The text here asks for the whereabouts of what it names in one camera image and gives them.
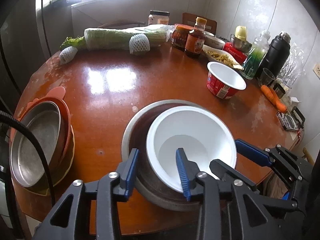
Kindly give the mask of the red noodle cup with barcode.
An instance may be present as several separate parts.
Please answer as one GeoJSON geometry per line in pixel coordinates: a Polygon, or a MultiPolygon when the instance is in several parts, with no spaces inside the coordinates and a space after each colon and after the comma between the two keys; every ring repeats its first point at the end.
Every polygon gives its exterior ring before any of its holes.
{"type": "Polygon", "coordinates": [[[245,80],[234,69],[219,62],[208,62],[207,68],[206,86],[214,96],[227,100],[246,89],[245,80]]]}

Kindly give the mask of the small electronic gadget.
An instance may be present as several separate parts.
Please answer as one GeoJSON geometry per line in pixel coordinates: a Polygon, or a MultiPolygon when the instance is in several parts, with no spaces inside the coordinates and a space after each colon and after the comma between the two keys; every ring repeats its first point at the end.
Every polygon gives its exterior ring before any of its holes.
{"type": "Polygon", "coordinates": [[[304,128],[305,117],[297,106],[286,113],[277,112],[277,117],[286,131],[298,132],[304,128]]]}

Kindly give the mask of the black thermos flask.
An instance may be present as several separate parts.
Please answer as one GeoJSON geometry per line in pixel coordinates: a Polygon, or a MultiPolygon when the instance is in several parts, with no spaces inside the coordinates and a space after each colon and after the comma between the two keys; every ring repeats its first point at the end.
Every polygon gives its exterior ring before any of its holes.
{"type": "Polygon", "coordinates": [[[255,77],[259,78],[263,69],[268,69],[276,77],[290,54],[291,37],[282,31],[271,42],[268,52],[262,59],[255,77]]]}

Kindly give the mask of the green drink bottle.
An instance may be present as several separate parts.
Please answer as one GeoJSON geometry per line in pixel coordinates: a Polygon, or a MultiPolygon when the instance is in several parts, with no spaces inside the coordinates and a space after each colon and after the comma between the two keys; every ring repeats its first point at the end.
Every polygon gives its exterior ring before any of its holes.
{"type": "Polygon", "coordinates": [[[269,39],[270,32],[268,30],[263,30],[260,36],[254,39],[248,57],[242,65],[244,70],[241,74],[246,79],[251,80],[255,76],[261,61],[269,49],[269,39]]]}

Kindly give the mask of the wrapped napa cabbage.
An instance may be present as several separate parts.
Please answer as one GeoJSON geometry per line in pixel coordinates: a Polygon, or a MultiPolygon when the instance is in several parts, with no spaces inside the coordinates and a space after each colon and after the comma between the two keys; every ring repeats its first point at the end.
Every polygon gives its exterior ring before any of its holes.
{"type": "Polygon", "coordinates": [[[87,28],[84,30],[84,38],[88,50],[99,49],[129,49],[129,40],[137,34],[144,34],[150,47],[159,47],[167,42],[172,25],[152,24],[145,27],[127,29],[87,28]]]}

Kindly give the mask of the foam-netted fruit right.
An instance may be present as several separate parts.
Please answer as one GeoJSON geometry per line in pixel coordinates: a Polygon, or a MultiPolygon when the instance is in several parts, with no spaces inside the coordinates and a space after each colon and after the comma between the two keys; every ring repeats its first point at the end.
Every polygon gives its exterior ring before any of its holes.
{"type": "Polygon", "coordinates": [[[129,52],[132,55],[143,55],[150,51],[150,42],[145,34],[133,35],[129,40],[129,52]]]}

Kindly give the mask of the red chili sauce jar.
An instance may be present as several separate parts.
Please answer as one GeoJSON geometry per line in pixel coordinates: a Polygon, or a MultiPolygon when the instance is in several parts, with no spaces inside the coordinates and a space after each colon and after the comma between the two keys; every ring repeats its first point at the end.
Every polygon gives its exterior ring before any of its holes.
{"type": "Polygon", "coordinates": [[[185,50],[185,44],[192,29],[193,27],[189,25],[176,24],[171,36],[171,45],[177,49],[185,50]]]}

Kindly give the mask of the white ceramic bowl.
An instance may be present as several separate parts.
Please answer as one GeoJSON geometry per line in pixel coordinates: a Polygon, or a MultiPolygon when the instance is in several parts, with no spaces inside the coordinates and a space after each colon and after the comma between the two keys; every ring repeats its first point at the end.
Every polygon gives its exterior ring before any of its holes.
{"type": "Polygon", "coordinates": [[[204,44],[215,49],[223,50],[225,41],[212,35],[206,35],[206,40],[204,44]]]}

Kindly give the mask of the yellow cup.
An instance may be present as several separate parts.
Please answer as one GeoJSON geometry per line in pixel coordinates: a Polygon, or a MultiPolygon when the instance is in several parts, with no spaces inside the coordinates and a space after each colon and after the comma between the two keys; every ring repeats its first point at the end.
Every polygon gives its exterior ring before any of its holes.
{"type": "Polygon", "coordinates": [[[245,26],[239,25],[235,29],[235,37],[242,40],[247,41],[247,28],[245,26]]]}

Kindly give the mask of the brown sauce bottle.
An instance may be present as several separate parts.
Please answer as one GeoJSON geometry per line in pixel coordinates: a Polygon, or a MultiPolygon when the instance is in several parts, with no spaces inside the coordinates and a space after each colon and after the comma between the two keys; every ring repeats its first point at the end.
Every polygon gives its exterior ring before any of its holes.
{"type": "Polygon", "coordinates": [[[199,57],[206,40],[205,28],[207,20],[197,17],[193,29],[189,32],[185,44],[185,53],[189,57],[199,57]]]}

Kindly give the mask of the white dish with food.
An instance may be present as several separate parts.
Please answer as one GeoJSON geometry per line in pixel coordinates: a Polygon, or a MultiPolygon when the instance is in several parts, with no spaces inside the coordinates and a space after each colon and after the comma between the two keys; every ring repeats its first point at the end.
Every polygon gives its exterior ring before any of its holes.
{"type": "Polygon", "coordinates": [[[202,47],[202,51],[204,52],[209,62],[214,61],[214,62],[222,63],[230,68],[233,68],[234,70],[244,70],[243,66],[240,65],[230,53],[224,50],[219,50],[219,49],[215,49],[210,46],[204,45],[202,47]]]}

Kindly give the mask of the dark refrigerator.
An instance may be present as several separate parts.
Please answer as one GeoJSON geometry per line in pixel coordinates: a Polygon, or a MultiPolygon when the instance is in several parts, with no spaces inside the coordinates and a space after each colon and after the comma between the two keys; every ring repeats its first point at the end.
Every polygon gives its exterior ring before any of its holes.
{"type": "Polygon", "coordinates": [[[72,0],[7,0],[1,17],[1,63],[21,95],[31,75],[73,35],[72,0]]]}

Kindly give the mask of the deep steel bowl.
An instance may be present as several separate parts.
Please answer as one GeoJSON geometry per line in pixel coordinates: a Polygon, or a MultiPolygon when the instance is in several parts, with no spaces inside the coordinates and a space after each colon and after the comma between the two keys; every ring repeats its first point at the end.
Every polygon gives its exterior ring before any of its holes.
{"type": "Polygon", "coordinates": [[[139,110],[127,124],[121,142],[121,158],[126,161],[133,148],[139,150],[135,187],[149,202],[172,211],[197,211],[198,202],[188,202],[182,193],[165,185],[153,172],[146,154],[146,136],[152,122],[163,111],[177,106],[198,105],[185,100],[170,99],[153,102],[139,110]]]}

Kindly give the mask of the black-lid plastic jar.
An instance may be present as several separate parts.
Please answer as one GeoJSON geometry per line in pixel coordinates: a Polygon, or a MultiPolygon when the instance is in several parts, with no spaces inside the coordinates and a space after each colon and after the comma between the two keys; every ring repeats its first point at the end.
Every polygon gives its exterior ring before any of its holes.
{"type": "Polygon", "coordinates": [[[148,16],[148,25],[151,24],[169,24],[170,12],[168,11],[159,11],[159,10],[150,10],[148,16]]]}

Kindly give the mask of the foam-netted fruit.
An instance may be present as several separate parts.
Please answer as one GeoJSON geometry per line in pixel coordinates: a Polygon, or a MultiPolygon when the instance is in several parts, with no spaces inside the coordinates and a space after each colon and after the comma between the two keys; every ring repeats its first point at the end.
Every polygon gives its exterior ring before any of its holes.
{"type": "Polygon", "coordinates": [[[74,59],[75,55],[77,54],[78,49],[70,46],[63,49],[59,55],[60,64],[67,64],[74,59]]]}
{"type": "Polygon", "coordinates": [[[129,40],[129,52],[132,55],[143,55],[150,51],[150,42],[145,34],[133,35],[129,40]]]}

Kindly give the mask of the small steel bowl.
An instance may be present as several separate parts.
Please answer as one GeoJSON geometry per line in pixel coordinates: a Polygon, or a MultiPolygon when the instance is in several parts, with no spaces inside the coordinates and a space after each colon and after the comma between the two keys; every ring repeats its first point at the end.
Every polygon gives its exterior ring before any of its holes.
{"type": "Polygon", "coordinates": [[[231,34],[231,44],[235,49],[242,53],[248,53],[252,48],[251,43],[247,41],[242,41],[241,39],[237,38],[234,34],[231,34]]]}

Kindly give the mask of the foam-netted fruit left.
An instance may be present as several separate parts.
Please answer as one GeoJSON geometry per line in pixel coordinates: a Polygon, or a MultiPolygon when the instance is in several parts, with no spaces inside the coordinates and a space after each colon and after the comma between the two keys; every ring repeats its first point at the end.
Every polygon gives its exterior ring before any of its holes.
{"type": "Polygon", "coordinates": [[[67,64],[74,59],[75,55],[77,54],[78,49],[70,46],[63,49],[59,55],[60,64],[67,64]]]}

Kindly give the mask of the orange carrot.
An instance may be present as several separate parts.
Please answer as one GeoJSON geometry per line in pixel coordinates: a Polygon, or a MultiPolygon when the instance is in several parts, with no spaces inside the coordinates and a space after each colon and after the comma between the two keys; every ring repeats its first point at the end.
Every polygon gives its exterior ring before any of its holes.
{"type": "Polygon", "coordinates": [[[262,85],[260,87],[260,90],[262,91],[262,93],[264,94],[264,96],[266,96],[266,98],[273,104],[276,104],[275,98],[271,92],[271,90],[269,89],[269,87],[267,87],[266,85],[262,85]]]}
{"type": "Polygon", "coordinates": [[[280,101],[277,94],[275,93],[275,91],[272,88],[270,88],[270,91],[272,94],[272,102],[275,105],[275,107],[277,108],[277,110],[280,111],[281,113],[284,113],[284,114],[287,113],[287,106],[280,101]]]}

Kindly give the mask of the green lettuce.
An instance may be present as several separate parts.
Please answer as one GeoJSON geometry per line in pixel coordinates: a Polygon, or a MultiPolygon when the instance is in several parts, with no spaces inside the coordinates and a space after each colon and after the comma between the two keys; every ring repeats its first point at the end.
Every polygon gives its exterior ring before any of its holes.
{"type": "Polygon", "coordinates": [[[68,47],[75,47],[78,50],[87,49],[85,37],[84,36],[76,37],[76,38],[66,37],[66,39],[63,41],[63,43],[60,46],[60,51],[68,47]]]}

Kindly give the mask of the small dark metal cup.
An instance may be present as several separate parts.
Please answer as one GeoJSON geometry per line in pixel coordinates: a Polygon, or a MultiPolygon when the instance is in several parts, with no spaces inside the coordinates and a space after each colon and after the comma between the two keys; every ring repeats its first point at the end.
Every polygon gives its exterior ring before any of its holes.
{"type": "Polygon", "coordinates": [[[279,83],[275,83],[273,85],[273,90],[274,90],[274,92],[276,93],[276,95],[278,96],[279,99],[281,99],[286,93],[285,89],[279,83]]]}

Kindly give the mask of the small drinking glass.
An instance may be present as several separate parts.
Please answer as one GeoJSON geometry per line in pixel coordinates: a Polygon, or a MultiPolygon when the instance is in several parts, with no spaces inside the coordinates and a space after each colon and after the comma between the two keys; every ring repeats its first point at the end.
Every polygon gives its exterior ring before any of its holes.
{"type": "Polygon", "coordinates": [[[272,72],[267,68],[263,68],[261,76],[258,80],[259,86],[266,85],[268,87],[273,83],[274,80],[275,77],[272,72]]]}

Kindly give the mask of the red tissue box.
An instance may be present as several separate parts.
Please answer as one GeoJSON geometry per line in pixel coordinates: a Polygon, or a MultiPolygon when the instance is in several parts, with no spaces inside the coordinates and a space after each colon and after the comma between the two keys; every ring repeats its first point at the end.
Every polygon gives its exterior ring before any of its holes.
{"type": "Polygon", "coordinates": [[[234,48],[231,42],[225,43],[223,50],[230,53],[240,65],[242,65],[247,59],[247,55],[234,48]]]}

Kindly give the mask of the red noodle cup with characters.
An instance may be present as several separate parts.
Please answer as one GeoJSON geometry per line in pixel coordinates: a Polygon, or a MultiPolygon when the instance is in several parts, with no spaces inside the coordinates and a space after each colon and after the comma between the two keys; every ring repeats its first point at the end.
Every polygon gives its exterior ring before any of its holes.
{"type": "Polygon", "coordinates": [[[217,116],[200,107],[165,110],[152,122],[146,136],[146,154],[152,170],[167,187],[182,192],[176,165],[178,148],[214,178],[217,172],[209,167],[212,160],[236,166],[236,145],[230,130],[217,116]]]}

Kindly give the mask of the curved wooden chair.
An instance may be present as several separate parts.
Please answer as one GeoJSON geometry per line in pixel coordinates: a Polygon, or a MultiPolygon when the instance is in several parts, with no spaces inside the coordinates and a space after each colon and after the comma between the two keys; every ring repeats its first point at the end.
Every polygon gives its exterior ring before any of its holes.
{"type": "Polygon", "coordinates": [[[133,21],[133,20],[116,20],[108,23],[104,23],[100,25],[98,28],[104,28],[104,29],[112,29],[115,27],[123,27],[127,25],[134,25],[137,27],[141,27],[145,25],[145,22],[140,22],[140,21],[133,21]]]}

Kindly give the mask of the wall power socket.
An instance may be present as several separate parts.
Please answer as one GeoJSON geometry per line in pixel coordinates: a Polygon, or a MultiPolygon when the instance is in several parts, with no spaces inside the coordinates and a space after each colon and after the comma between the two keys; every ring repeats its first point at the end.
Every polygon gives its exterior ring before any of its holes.
{"type": "Polygon", "coordinates": [[[320,64],[319,63],[315,64],[315,66],[313,67],[313,72],[320,79],[320,64]]]}

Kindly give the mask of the orange plastic plate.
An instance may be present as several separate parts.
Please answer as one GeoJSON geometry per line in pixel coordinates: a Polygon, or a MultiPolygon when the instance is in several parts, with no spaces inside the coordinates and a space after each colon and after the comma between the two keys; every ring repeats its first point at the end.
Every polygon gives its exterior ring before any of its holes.
{"type": "Polygon", "coordinates": [[[18,121],[22,122],[26,119],[26,115],[37,105],[43,102],[53,102],[57,105],[61,117],[61,128],[63,140],[58,141],[57,150],[54,152],[53,157],[51,157],[49,169],[51,172],[55,171],[62,163],[63,158],[66,156],[67,149],[71,140],[71,117],[67,104],[63,100],[66,94],[66,89],[62,86],[55,87],[51,89],[45,96],[41,98],[35,98],[33,101],[27,103],[24,112],[21,114],[18,121]]]}

